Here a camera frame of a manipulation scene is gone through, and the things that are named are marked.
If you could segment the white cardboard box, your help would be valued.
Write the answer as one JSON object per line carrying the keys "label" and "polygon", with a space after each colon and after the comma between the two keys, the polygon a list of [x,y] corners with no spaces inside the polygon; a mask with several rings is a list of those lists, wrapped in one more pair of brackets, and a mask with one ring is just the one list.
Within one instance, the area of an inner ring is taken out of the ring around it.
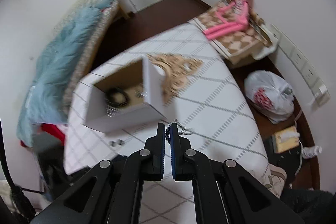
{"label": "white cardboard box", "polygon": [[108,134],[164,117],[162,76],[144,56],[92,85],[83,125]]}

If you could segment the black smart watch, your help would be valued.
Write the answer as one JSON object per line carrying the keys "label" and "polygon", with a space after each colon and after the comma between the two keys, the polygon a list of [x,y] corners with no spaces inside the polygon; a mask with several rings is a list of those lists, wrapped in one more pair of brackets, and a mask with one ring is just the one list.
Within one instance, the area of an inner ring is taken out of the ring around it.
{"label": "black smart watch", "polygon": [[110,88],[105,92],[106,104],[109,107],[121,108],[129,104],[130,98],[128,94],[121,88]]}

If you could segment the right black stud earring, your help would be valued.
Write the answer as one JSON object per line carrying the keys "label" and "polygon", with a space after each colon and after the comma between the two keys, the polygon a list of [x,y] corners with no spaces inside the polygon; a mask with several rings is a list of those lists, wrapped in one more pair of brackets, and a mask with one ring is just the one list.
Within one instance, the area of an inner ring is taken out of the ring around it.
{"label": "right black stud earring", "polygon": [[121,139],[119,139],[117,143],[118,143],[118,145],[124,145],[125,144],[125,142]]}

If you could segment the white checked tablecloth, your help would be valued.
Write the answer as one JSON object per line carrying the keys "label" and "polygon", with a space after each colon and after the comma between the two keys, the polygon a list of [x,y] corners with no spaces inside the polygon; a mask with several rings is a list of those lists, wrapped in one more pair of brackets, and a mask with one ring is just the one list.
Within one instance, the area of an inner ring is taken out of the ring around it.
{"label": "white checked tablecloth", "polygon": [[[268,162],[255,118],[224,61],[201,30],[182,24],[120,53],[82,78],[73,92],[64,155],[67,173],[94,166],[116,155],[129,155],[155,135],[156,123],[143,123],[104,134],[83,125],[91,86],[146,54],[171,53],[202,61],[201,68],[165,105],[165,122],[179,122],[192,130],[192,147],[210,159],[234,159],[275,196],[280,196],[286,175]],[[124,145],[111,147],[121,139]]]}

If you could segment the white plastic bag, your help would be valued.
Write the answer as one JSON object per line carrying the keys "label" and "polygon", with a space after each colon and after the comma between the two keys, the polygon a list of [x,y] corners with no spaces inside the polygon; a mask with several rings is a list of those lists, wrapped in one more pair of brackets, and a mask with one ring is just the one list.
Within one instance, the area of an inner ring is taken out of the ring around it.
{"label": "white plastic bag", "polygon": [[294,112],[294,92],[289,83],[270,71],[254,71],[244,80],[244,91],[252,105],[273,124]]}

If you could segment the yellow tissue box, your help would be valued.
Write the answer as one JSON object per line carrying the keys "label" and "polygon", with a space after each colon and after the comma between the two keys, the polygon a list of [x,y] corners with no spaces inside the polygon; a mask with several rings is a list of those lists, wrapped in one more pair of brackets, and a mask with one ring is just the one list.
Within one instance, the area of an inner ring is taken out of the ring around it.
{"label": "yellow tissue box", "polygon": [[274,152],[283,153],[300,146],[299,138],[300,134],[297,132],[296,126],[274,133],[271,136]]}

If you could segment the red bed sheet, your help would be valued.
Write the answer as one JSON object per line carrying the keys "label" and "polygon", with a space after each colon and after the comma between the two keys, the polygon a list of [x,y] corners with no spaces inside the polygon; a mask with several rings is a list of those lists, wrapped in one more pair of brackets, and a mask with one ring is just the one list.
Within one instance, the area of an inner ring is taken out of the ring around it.
{"label": "red bed sheet", "polygon": [[34,137],[44,132],[58,139],[61,143],[61,146],[64,147],[66,143],[67,130],[68,130],[68,127],[66,124],[18,123],[17,137],[21,142],[21,146],[33,148]]}

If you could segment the brown checkered cushion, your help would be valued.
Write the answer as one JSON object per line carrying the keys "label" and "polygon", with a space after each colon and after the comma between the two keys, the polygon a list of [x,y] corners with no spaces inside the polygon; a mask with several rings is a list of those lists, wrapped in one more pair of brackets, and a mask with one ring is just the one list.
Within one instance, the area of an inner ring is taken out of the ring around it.
{"label": "brown checkered cushion", "polygon": [[[232,0],[221,0],[201,15],[189,20],[189,23],[199,28],[202,32],[210,27],[223,24],[216,12],[219,8],[228,6]],[[260,60],[277,47],[278,39],[268,30],[264,20],[253,10],[249,9],[249,26],[241,31],[209,40],[230,68],[238,68]]]}

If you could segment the light blue duvet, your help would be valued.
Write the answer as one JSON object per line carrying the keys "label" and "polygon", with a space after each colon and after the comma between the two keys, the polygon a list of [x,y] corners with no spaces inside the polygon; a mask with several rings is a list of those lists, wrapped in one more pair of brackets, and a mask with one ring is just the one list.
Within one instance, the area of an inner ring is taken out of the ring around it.
{"label": "light blue duvet", "polygon": [[38,57],[33,82],[22,104],[18,123],[66,124],[63,96],[91,32],[102,16],[100,7],[85,7],[56,30]]}

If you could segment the pink panther plush toy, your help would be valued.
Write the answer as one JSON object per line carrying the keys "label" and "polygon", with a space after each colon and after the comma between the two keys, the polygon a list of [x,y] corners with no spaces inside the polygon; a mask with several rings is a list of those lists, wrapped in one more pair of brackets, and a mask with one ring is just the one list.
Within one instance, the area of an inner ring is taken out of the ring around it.
{"label": "pink panther plush toy", "polygon": [[249,26],[250,1],[230,0],[228,5],[217,8],[214,14],[220,24],[203,31],[206,38],[214,40],[232,32],[246,30]]}

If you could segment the bed mattress with woven edge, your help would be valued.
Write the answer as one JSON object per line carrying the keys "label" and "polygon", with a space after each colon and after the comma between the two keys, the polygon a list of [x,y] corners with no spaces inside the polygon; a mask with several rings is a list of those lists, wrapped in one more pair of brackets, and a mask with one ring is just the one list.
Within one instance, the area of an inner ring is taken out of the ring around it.
{"label": "bed mattress with woven edge", "polygon": [[77,12],[85,7],[100,7],[102,16],[98,24],[91,32],[85,47],[80,54],[80,58],[75,66],[75,70],[71,75],[70,81],[67,85],[63,96],[63,111],[68,114],[72,102],[72,94],[78,82],[88,74],[93,60],[96,56],[98,47],[104,37],[108,27],[111,25],[112,20],[116,16],[119,9],[118,0],[77,0],[70,9],[61,18],[55,30],[60,30],[65,24],[73,19]]}

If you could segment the white wall power strip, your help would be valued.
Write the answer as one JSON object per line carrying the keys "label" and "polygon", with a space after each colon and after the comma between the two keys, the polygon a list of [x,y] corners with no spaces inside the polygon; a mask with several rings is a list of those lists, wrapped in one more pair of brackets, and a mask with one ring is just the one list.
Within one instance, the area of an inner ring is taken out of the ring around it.
{"label": "white wall power strip", "polygon": [[273,36],[277,38],[278,49],[284,53],[310,89],[313,99],[309,104],[322,107],[329,101],[330,94],[327,90],[327,86],[315,70],[315,67],[288,36],[281,32],[275,25],[270,24],[269,29],[273,32]]}

